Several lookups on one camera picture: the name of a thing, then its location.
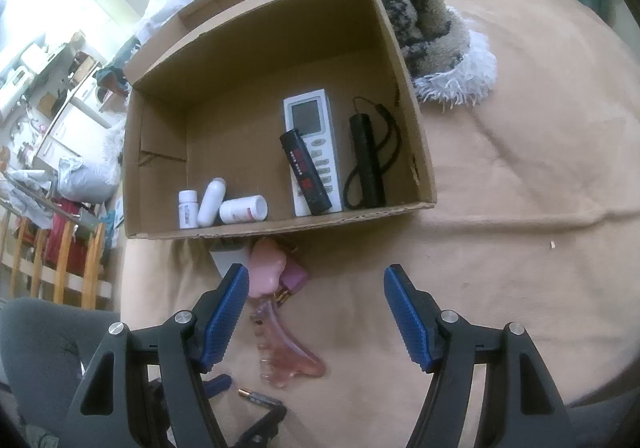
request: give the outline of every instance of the silver bolt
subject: silver bolt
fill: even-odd
[[[524,327],[522,326],[522,324],[519,324],[518,322],[511,322],[509,324],[509,330],[516,336],[520,336],[521,334],[524,334]]]
[[[124,330],[124,323],[122,322],[114,322],[111,325],[109,325],[109,334],[113,334],[114,336],[117,336],[123,330]]]
[[[176,313],[174,320],[178,323],[189,323],[191,321],[191,317],[193,317],[193,315],[190,311],[180,311],[179,313]]]
[[[455,311],[447,309],[446,311],[442,311],[442,313],[440,313],[440,318],[442,318],[442,320],[447,323],[455,323],[458,321],[458,318],[460,318],[460,316],[458,316],[458,313],[456,313]]]

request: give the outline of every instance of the bed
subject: bed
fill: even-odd
[[[312,278],[282,308],[328,373],[260,380],[249,309],[212,376],[281,398],[281,447],[404,446],[430,376],[410,361],[382,288],[398,262],[469,322],[517,320],[562,398],[619,374],[640,346],[640,67],[576,0],[446,0],[490,39],[489,99],[422,110],[438,204],[410,216],[289,235]],[[220,280],[204,241],[128,240],[122,320],[153,326]],[[482,367],[460,446],[473,446]],[[262,410],[211,400],[230,442]]]

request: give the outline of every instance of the remote control screen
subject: remote control screen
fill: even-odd
[[[315,134],[322,130],[318,100],[292,105],[291,115],[293,126],[299,130],[301,136]]]

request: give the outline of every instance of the fur trim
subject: fur trim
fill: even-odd
[[[444,109],[447,103],[475,105],[489,95],[497,76],[495,56],[485,34],[469,30],[469,38],[469,51],[453,69],[414,78],[418,101],[438,101]]]

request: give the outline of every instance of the white plastic bottle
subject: white plastic bottle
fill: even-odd
[[[267,201],[261,195],[224,201],[220,206],[220,218],[225,224],[263,221],[267,218]]]
[[[178,194],[178,222],[181,230],[198,227],[198,193],[182,190]]]
[[[222,204],[222,199],[225,198],[226,182],[222,177],[216,177],[207,186],[204,195],[202,196],[202,202],[200,203],[200,210],[198,211],[198,225],[201,228],[209,228],[213,225],[218,215],[218,210]]]

